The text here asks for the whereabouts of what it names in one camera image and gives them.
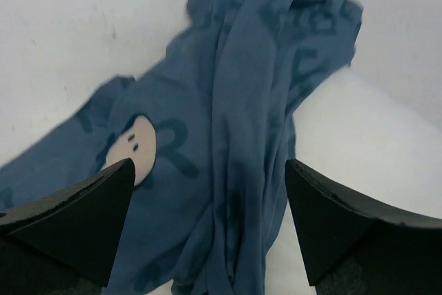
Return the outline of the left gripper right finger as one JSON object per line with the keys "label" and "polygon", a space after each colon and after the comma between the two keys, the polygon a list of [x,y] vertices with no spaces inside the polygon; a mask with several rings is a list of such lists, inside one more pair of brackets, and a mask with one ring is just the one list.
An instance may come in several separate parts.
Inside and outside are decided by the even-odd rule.
{"label": "left gripper right finger", "polygon": [[299,160],[285,183],[317,294],[441,293],[441,220],[375,200]]}

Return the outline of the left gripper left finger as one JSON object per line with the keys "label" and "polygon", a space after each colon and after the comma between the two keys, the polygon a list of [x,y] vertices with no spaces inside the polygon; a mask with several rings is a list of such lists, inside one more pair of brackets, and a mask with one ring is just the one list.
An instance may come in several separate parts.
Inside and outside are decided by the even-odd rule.
{"label": "left gripper left finger", "polygon": [[133,193],[121,160],[50,195],[1,212],[2,294],[101,294]]}

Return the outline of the blue patterned pillowcase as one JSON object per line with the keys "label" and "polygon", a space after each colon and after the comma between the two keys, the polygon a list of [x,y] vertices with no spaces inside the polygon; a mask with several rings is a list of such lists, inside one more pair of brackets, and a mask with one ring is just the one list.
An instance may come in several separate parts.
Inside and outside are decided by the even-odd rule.
{"label": "blue patterned pillowcase", "polygon": [[292,115],[349,65],[354,0],[188,0],[191,25],[1,168],[1,207],[124,158],[135,188],[105,294],[263,294],[287,205]]}

